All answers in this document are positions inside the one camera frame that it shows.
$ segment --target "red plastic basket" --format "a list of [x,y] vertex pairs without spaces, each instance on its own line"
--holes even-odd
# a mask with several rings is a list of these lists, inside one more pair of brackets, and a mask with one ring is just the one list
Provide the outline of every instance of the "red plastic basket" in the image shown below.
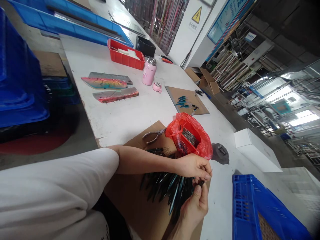
[[[128,50],[131,49],[132,51],[136,52],[137,57],[140,60],[137,60],[133,57],[129,57],[125,54],[119,53],[116,50],[113,50],[111,47],[115,48],[115,49],[122,49],[122,50]],[[144,55],[142,54],[142,52],[135,50],[133,48],[130,48],[122,43],[119,43],[111,38],[108,39],[108,48],[110,50],[110,56],[111,56],[111,60],[113,62],[117,62],[117,63],[121,63],[123,65],[129,66],[129,67],[133,67],[136,69],[140,69],[142,70],[144,67],[144,63],[145,63],[145,59],[144,59]]]

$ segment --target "factory floor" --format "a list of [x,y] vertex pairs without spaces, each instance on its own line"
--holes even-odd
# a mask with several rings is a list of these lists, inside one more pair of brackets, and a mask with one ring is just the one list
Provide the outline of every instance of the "factory floor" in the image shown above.
[[[40,34],[40,31],[38,29],[29,27],[24,24],[12,5],[6,0],[0,0],[0,7],[2,7],[6,11],[6,14],[11,23],[14,25],[20,35],[27,41],[29,47],[32,50],[59,53],[63,64],[65,65],[69,75],[72,78],[71,69],[66,59],[60,40],[44,37]],[[232,107],[227,104],[228,100],[222,94],[215,95],[215,97],[213,97],[211,101],[237,131],[244,128],[250,128],[249,123],[245,122],[244,119],[241,116],[237,115],[237,113],[233,111]],[[71,121],[77,124],[75,126],[74,133],[63,145],[52,151],[37,155],[0,155],[0,170],[34,162],[67,157],[96,149],[97,144],[83,105],[78,104],[67,106],[65,112],[68,115],[68,119],[71,119]],[[287,168],[304,166],[318,180],[320,180],[320,173],[313,167],[309,160],[305,157],[295,156],[292,150],[288,148],[288,146],[281,140],[280,137],[277,136],[266,138],[259,131],[255,131],[255,129],[253,129],[253,131],[271,149],[273,149],[281,167]]]

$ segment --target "yellow warning sign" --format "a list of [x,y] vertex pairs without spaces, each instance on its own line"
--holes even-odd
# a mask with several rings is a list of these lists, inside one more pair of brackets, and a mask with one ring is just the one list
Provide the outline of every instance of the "yellow warning sign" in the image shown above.
[[202,7],[200,7],[198,9],[198,11],[192,17],[192,20],[195,21],[196,23],[200,22],[201,9],[202,9]]

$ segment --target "hand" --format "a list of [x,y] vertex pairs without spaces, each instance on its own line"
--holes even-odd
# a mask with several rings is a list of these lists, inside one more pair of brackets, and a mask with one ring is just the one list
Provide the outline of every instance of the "hand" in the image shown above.
[[196,177],[197,180],[210,180],[212,171],[207,159],[196,154],[188,154],[174,160],[176,174],[183,177]]
[[193,195],[181,207],[180,218],[182,225],[194,230],[208,213],[208,187],[196,185]]
[[179,220],[168,240],[188,240],[193,230],[208,213],[208,187],[196,186],[193,195],[181,207]]

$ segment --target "white sleeve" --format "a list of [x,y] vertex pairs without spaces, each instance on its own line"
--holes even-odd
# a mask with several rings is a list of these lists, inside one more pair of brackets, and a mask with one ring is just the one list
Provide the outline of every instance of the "white sleeve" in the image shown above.
[[35,239],[86,216],[119,165],[101,148],[0,171],[0,236]]

